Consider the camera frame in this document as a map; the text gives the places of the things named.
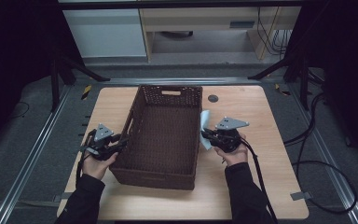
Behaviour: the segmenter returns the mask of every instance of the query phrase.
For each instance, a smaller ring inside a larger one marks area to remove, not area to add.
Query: metal rail
[[[320,4],[324,0],[176,0],[176,1],[120,1],[36,4],[35,7],[59,7],[61,10],[183,8],[183,7],[303,7]]]
[[[22,190],[25,187],[25,184],[30,177],[37,160],[39,159],[40,154],[43,151],[43,148],[48,141],[48,138],[51,134],[52,129],[57,121],[58,116],[60,115],[63,106],[65,105],[67,96],[69,91],[71,90],[71,86],[64,86],[62,89],[62,95],[60,103],[58,104],[57,109],[48,117],[45,126],[42,129],[42,132],[37,137],[36,142],[28,156],[27,160],[25,161],[24,165],[22,166],[16,180],[14,181],[11,189],[5,199],[2,201],[0,205],[0,223],[6,223],[11,212],[13,211],[16,202],[19,200]]]
[[[247,77],[163,77],[163,78],[112,78],[110,81],[99,82],[101,85],[113,86],[139,86],[146,85],[243,85],[243,84],[259,84],[261,81],[249,80]]]

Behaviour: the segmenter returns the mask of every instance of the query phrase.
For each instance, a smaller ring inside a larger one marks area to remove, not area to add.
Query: table top
[[[104,88],[89,121],[86,133],[104,124],[115,133],[123,129],[137,88]],[[216,103],[208,96],[218,97]],[[245,120],[250,126],[239,128],[246,134],[258,156],[268,197],[278,219],[303,219],[309,215],[304,200],[293,201],[290,194],[300,192],[266,95],[259,86],[205,86],[202,109],[210,110],[209,128],[224,116]],[[78,154],[65,192],[73,192]],[[252,157],[249,165],[259,186]],[[100,202],[99,219],[105,220],[224,220],[231,219],[227,183],[222,159],[200,145],[194,190],[151,189],[121,185],[107,170],[106,187]],[[66,204],[62,200],[57,214]]]

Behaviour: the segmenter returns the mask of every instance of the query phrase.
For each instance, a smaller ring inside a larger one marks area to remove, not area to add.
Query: wicker basket
[[[140,86],[122,132],[127,147],[110,166],[125,185],[193,189],[202,87]]]

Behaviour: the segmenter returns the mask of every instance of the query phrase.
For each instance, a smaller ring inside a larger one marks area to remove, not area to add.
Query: hand
[[[245,139],[246,136],[243,133],[240,133],[241,138]],[[240,144],[232,152],[224,152],[220,147],[213,148],[217,155],[221,156],[227,163],[227,166],[231,166],[240,162],[248,162],[248,148],[244,144]]]
[[[94,178],[99,180],[103,179],[103,176],[106,172],[106,169],[115,162],[118,152],[113,154],[109,159],[106,161],[98,161],[95,160],[88,151],[85,153],[85,160],[83,163],[83,174],[90,175]]]

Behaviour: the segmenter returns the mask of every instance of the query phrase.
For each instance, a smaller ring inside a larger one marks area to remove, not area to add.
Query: metal bar
[[[53,105],[51,106],[51,112],[53,112],[60,102],[60,86],[58,80],[58,72],[56,68],[55,60],[51,62],[50,65],[50,74],[51,74],[51,94],[53,98]]]
[[[293,84],[289,84],[289,88],[290,88],[290,92],[293,93],[292,95],[294,95],[294,98],[296,100],[298,108],[301,111],[302,116],[308,123],[310,123],[311,114],[309,111],[304,110],[300,100],[298,99],[298,97],[297,97],[298,90],[295,87],[293,87]],[[315,129],[313,130],[311,136],[313,138],[315,145],[317,146],[316,148],[318,149],[318,152],[322,158],[322,161],[329,163],[339,169],[339,166],[338,166],[336,160],[334,159],[333,155],[331,154],[330,150],[328,149],[328,147],[327,147],[326,143],[324,142],[324,139],[322,138],[322,135],[320,134],[317,127],[315,127]],[[330,168],[326,168],[326,171],[329,174],[330,179],[336,188],[337,194],[338,194],[339,198],[341,199],[342,203],[344,204],[345,208],[350,207],[351,204],[353,203],[353,194],[352,194],[351,188],[348,185],[348,183],[346,182],[345,178],[342,175],[337,174]],[[348,213],[348,215],[349,215],[352,223],[358,223],[358,203]]]
[[[268,67],[266,70],[262,71],[261,73],[254,75],[252,77],[248,77],[248,78],[259,80],[263,77],[266,77],[269,74],[275,72],[276,70],[278,70],[284,66],[289,66],[293,61],[296,60],[296,57],[297,57],[297,55],[295,53],[292,53],[289,56],[284,57],[282,60],[278,61],[277,63],[273,64],[272,66]]]
[[[14,181],[11,189],[5,199],[2,201],[0,205],[0,223],[6,223],[11,212],[13,211],[16,202],[18,201],[22,190],[25,187],[25,184],[28,181],[31,172],[33,171],[37,160],[48,140],[48,137],[57,121],[58,116],[60,115],[62,108],[66,102],[67,96],[69,91],[71,90],[71,86],[64,86],[62,90],[61,100],[58,104],[57,109],[54,112],[51,112],[48,120],[43,127],[41,133],[37,137],[36,142],[28,156],[27,160],[25,161],[24,165],[22,166],[16,180]]]
[[[185,85],[185,86],[212,86],[212,85],[243,85],[259,84],[260,81],[249,80],[247,77],[165,77],[165,78],[112,78],[100,84],[114,86],[149,85]]]
[[[176,1],[120,1],[83,2],[34,5],[57,7],[62,10],[130,9],[130,8],[180,8],[180,7],[303,7],[322,3],[323,0],[176,0]]]

